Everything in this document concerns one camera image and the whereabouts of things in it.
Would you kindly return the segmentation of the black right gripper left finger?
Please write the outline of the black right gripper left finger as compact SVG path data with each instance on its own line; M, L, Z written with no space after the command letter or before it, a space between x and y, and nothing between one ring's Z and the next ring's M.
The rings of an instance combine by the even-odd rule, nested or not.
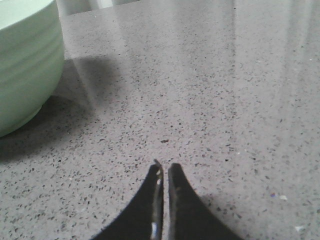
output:
M160 240L164 216L164 173L155 160L125 209L94 240Z

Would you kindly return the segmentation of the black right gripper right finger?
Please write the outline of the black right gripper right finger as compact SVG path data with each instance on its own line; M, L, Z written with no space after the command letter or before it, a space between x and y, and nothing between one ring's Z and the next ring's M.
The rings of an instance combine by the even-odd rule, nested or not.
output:
M191 187L182 166L168 170L170 240L240 240L201 201Z

